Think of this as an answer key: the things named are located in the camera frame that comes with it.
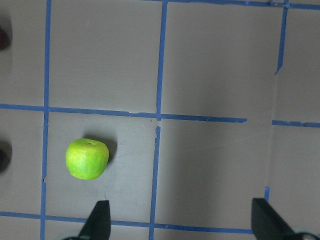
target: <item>grid line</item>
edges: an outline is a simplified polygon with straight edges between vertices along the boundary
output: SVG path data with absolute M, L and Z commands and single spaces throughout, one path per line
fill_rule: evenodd
M 300 122 L 300 121 L 272 120 L 272 125 L 275 125 L 275 126 L 290 126 L 290 127 L 303 127 L 303 128 L 320 128 L 320 123 L 319 122 Z
M 152 190 L 151 190 L 151 207 L 150 207 L 150 227 L 149 240 L 154 239 L 155 220 L 156 220 L 156 200 L 157 200 L 157 185 L 158 185 L 158 165 L 159 165 L 159 147 L 160 147 L 160 126 L 156 127 L 156 137 L 154 143 L 154 159 L 153 159 L 153 175 L 152 175 Z
M 279 44 L 279 53 L 278 53 L 278 64 L 276 68 L 275 74 L 279 72 L 283 65 L 284 61 L 284 54 L 285 54 L 285 41 L 286 41 L 286 27 L 287 27 L 287 14 L 288 14 L 288 9 L 283 8 L 282 10 L 282 22 L 281 22 L 281 34 L 280 34 L 280 44 Z
M 269 202 L 270 199 L 270 187 L 266 186 L 264 189 L 264 199 Z
M 162 2 L 163 0 L 142 0 L 147 2 Z M 282 7 L 286 9 L 302 9 L 302 10 L 320 10 L 318 4 L 304 3 L 281 3 L 270 1 L 245 1 L 245 0 L 167 0 L 169 3 L 199 3 L 199 4 L 216 4 L 216 5 L 238 5 L 247 7 Z
M 158 76 L 157 76 L 157 88 L 156 88 L 156 118 L 158 121 L 160 121 L 162 117 L 161 104 L 162 104 L 162 82 L 163 82 L 164 60 L 165 60 L 167 7 L 168 7 L 168 0 L 163 0 L 162 12 L 161 12 L 161 26 L 160 26 Z
M 51 28 L 51 0 L 46 1 L 45 9 L 45 42 L 44 42 L 44 94 L 43 94 L 43 144 L 42 144 L 42 181 L 40 207 L 40 240 L 46 236 L 46 191 L 45 178 L 47 176 L 48 155 L 48 122 L 49 122 L 49 77 L 50 77 L 50 28 Z
M 12 217 L 12 218 L 22 218 L 22 219 L 41 219 L 41 216 L 38 214 L 6 212 L 6 211 L 0 211 L 0 217 Z M 87 221 L 87 218 L 46 215 L 45 220 L 69 222 L 69 223 L 85 223 Z M 180 230 L 180 231 L 191 231 L 191 232 L 205 232 L 205 233 L 253 234 L 250 229 L 242 229 L 242 228 L 183 226 L 183 225 L 149 223 L 149 222 L 138 222 L 138 221 L 112 220 L 111 225 L 113 225 L 113 226 L 126 226 L 126 227 L 139 227 L 139 228 Z
M 32 105 L 15 105 L 15 104 L 0 104 L 0 109 L 8 110 L 25 110 L 25 111 L 45 111 L 43 106 Z M 48 112 L 51 113 L 69 113 L 69 114 L 98 114 L 106 116 L 134 117 L 134 118 L 157 118 L 157 113 L 151 112 L 128 112 L 116 110 L 101 110 L 87 108 L 70 108 L 70 107 L 48 107 Z M 218 116 L 200 116 L 200 115 L 183 115 L 183 114 L 160 114 L 161 119 L 186 120 L 186 121 L 201 121 L 201 122 L 221 122 L 221 123 L 245 123 L 247 118 L 239 117 L 218 117 Z

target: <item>square grid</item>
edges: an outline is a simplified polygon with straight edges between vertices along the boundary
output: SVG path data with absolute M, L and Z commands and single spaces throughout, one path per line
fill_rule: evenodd
M 276 7 L 264 0 L 47 0 L 46 5 L 23 5 L 34 17 L 19 14 L 22 2 L 0 3 L 2 27 L 15 29 L 9 32 L 11 48 L 0 53 L 5 68 L 0 73 L 0 121 L 6 123 L 0 127 L 0 147 L 11 144 L 13 149 L 10 167 L 0 174 L 6 183 L 1 192 L 7 193 L 0 197 L 6 239 L 20 238 L 13 225 L 32 230 L 25 231 L 24 239 L 75 234 L 91 211 L 88 206 L 101 199 L 110 200 L 112 240 L 254 239 L 250 200 L 263 195 L 269 200 L 269 194 L 290 223 L 319 221 L 311 207 L 311 215 L 302 211 L 303 219 L 295 221 L 288 207 L 288 202 L 294 207 L 302 201 L 293 194 L 297 188 L 316 190 L 309 202 L 317 206 L 318 187 L 309 184 L 315 174 L 306 183 L 290 185 L 288 196 L 296 205 L 282 195 L 287 185 L 278 184 L 281 169 L 304 167 L 295 157 L 306 152 L 310 165 L 301 174 L 319 169 L 316 145 L 292 147 L 309 137 L 318 140 L 317 132 L 291 130 L 320 128 L 317 104 L 306 113 L 290 110 L 282 100 L 285 83 L 277 84 L 292 76 L 286 62 L 295 56 L 297 31 L 311 34 L 312 44 L 319 39 L 315 32 L 293 27 L 300 18 L 315 26 L 320 10 L 312 5 L 315 1 L 273 1 Z M 36 35 L 23 31 L 23 21 L 33 23 Z M 221 33 L 216 38 L 212 24 Z M 245 33 L 237 31 L 242 25 L 248 25 Z M 27 51 L 35 54 L 34 61 L 22 51 L 19 35 L 30 43 Z M 298 54 L 307 58 L 304 47 Z M 12 71 L 7 58 L 14 63 Z M 311 80 L 316 74 L 307 73 Z M 23 82 L 26 76 L 33 78 L 26 79 L 31 85 Z M 42 156 L 41 149 L 28 148 L 22 133 L 42 145 Z M 64 148 L 73 139 L 91 136 L 107 142 L 112 158 L 108 174 L 82 181 L 66 171 Z M 302 138 L 279 147 L 295 136 Z M 35 174 L 24 177 L 24 171 L 34 169 Z M 287 181 L 295 182 L 289 172 Z M 26 205 L 18 203 L 21 197 Z

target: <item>blue tape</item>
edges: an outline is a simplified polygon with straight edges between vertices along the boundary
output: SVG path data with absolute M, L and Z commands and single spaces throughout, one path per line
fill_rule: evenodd
M 152 177 L 152 194 L 151 194 L 151 208 L 150 208 L 150 223 L 149 240 L 154 239 L 155 228 L 153 224 L 156 220 L 156 200 L 157 200 L 157 185 L 158 185 L 158 165 L 159 165 L 159 147 L 160 147 L 160 132 L 159 126 L 155 129 L 156 138 L 154 141 L 154 158 L 153 158 L 153 177 Z
M 149 222 L 137 222 L 137 221 L 111 221 L 111 225 L 140 227 L 140 228 L 149 228 L 151 226 Z
M 270 198 L 270 187 L 266 186 L 264 189 L 264 199 L 269 202 Z
M 23 218 L 23 219 L 40 219 L 40 215 L 38 215 L 38 214 L 9 212 L 9 211 L 0 211 L 0 216 L 1 217 Z
M 67 107 L 52 107 L 50 106 L 49 112 L 56 113 L 70 113 L 70 114 L 99 114 L 108 116 L 121 116 L 121 117 L 137 117 L 137 118 L 156 118 L 156 113 L 139 112 L 131 113 L 128 111 L 113 111 L 113 110 L 98 110 L 98 109 L 82 109 L 82 108 L 67 108 Z
M 157 229 L 171 229 L 171 230 L 192 231 L 192 232 L 253 234 L 253 232 L 250 229 L 239 229 L 239 228 L 181 226 L 181 225 L 157 224 L 157 223 L 154 225 L 154 227 Z
M 162 114 L 162 118 L 175 119 L 175 120 L 203 121 L 203 122 L 238 123 L 238 124 L 242 124 L 248 121 L 247 118 L 194 116 L 194 115 L 178 115 L 178 114 Z
M 51 0 L 46 1 L 44 43 L 44 107 L 49 106 Z
M 276 68 L 275 74 L 279 72 L 281 67 L 283 66 L 284 54 L 285 54 L 285 42 L 286 42 L 286 27 L 287 27 L 287 14 L 288 9 L 283 8 L 282 10 L 282 23 L 281 23 L 281 34 L 280 34 L 280 44 L 279 44 L 279 52 L 278 52 L 278 64 Z
M 304 128 L 320 128 L 320 123 L 319 122 L 300 122 L 300 121 L 272 120 L 272 125 L 275 125 L 275 126 L 290 126 L 290 127 L 304 127 Z
M 320 10 L 320 5 L 290 3 L 291 9 Z
M 270 7 L 269 2 L 260 1 L 241 1 L 241 0 L 169 0 L 173 3 L 202 3 L 202 4 L 217 4 L 217 5 L 239 5 L 252 7 Z
M 156 118 L 158 121 L 161 120 L 162 82 L 163 82 L 164 59 L 165 59 L 167 6 L 168 6 L 168 1 L 163 0 L 162 13 L 161 13 L 161 28 L 160 28 L 158 79 L 157 79 L 157 88 L 156 88 Z
M 71 222 L 71 223 L 85 223 L 87 221 L 86 218 L 65 217 L 65 216 L 45 216 L 45 219 L 50 221 Z
M 43 143 L 42 143 L 42 183 L 40 208 L 40 240 L 46 235 L 46 183 L 47 153 L 48 153 L 48 122 L 49 122 L 49 70 L 50 70 L 50 27 L 51 27 L 51 0 L 46 1 L 45 11 L 45 43 L 44 43 L 44 94 L 43 94 Z
M 6 211 L 0 211 L 0 216 L 14 217 L 14 218 L 25 218 L 25 219 L 41 219 L 41 216 L 37 215 L 37 214 L 6 212 Z M 85 223 L 87 221 L 86 218 L 51 216 L 51 215 L 45 216 L 45 220 L 59 221 L 59 222 L 71 222 L 71 223 Z M 153 228 L 153 229 L 170 229 L 170 230 L 192 231 L 192 232 L 207 232 L 207 233 L 253 234 L 250 229 L 182 226 L 182 225 L 159 224 L 159 223 L 137 222 L 137 221 L 112 220 L 111 225 L 126 226 L 126 227 Z
M 43 106 L 15 105 L 15 104 L 0 104 L 0 109 L 42 111 L 42 112 L 45 110 Z

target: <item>apple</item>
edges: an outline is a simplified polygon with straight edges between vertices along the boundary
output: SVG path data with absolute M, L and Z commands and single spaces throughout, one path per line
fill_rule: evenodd
M 100 141 L 79 138 L 70 143 L 65 165 L 70 174 L 82 180 L 98 178 L 106 169 L 109 149 Z

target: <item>gray surface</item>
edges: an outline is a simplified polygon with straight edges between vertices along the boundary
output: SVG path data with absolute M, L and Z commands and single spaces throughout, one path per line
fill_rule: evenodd
M 320 129 L 274 127 L 270 202 L 292 226 L 319 232 Z
M 319 128 L 271 125 L 320 122 L 320 11 L 289 9 L 283 67 L 275 76 L 282 8 L 167 7 L 162 113 L 248 121 L 50 113 L 46 214 L 87 218 L 96 201 L 109 199 L 112 220 L 149 223 L 159 125 L 156 223 L 249 229 L 251 198 L 263 197 L 269 185 L 271 204 L 289 224 L 320 233 Z M 50 106 L 154 113 L 161 11 L 159 1 L 53 0 Z M 45 19 L 46 1 L 1 1 L 0 24 L 12 45 L 0 52 L 0 104 L 43 106 Z M 43 119 L 40 111 L 0 110 L 0 148 L 12 147 L 11 163 L 0 172 L 0 212 L 40 214 Z M 76 179 L 66 169 L 68 144 L 81 137 L 106 141 L 111 150 L 96 180 Z M 0 217 L 0 223 L 1 239 L 39 239 L 38 219 Z M 46 240 L 82 225 L 46 221 Z M 113 225 L 111 239 L 146 240 L 148 232 Z M 154 231 L 154 240 L 177 239 L 254 238 Z
M 64 221 L 46 221 L 45 239 L 61 240 L 70 236 L 76 236 L 84 223 L 64 222 Z M 148 239 L 149 228 L 133 226 L 111 226 L 111 235 L 109 240 L 142 240 Z
M 215 232 L 176 231 L 168 229 L 154 230 L 154 240 L 255 240 L 251 234 L 232 234 Z
M 50 105 L 156 112 L 161 2 L 55 0 Z
M 0 103 L 43 105 L 46 2 L 1 0 L 0 25 L 11 45 L 0 53 Z
M 269 120 L 281 16 L 277 7 L 169 3 L 162 112 Z
M 269 134 L 249 123 L 163 120 L 156 222 L 250 228 L 251 198 L 264 195 Z
M 12 149 L 0 172 L 0 211 L 40 214 L 43 113 L 0 109 L 0 123 L 0 148 Z
M 283 67 L 278 76 L 276 119 L 320 122 L 320 11 L 287 15 Z
M 0 216 L 2 240 L 36 240 L 40 236 L 40 220 Z
M 98 200 L 110 200 L 112 219 L 149 222 L 157 121 L 88 114 L 49 115 L 46 214 L 87 218 Z M 69 143 L 101 140 L 113 159 L 95 180 L 79 180 L 66 168 Z

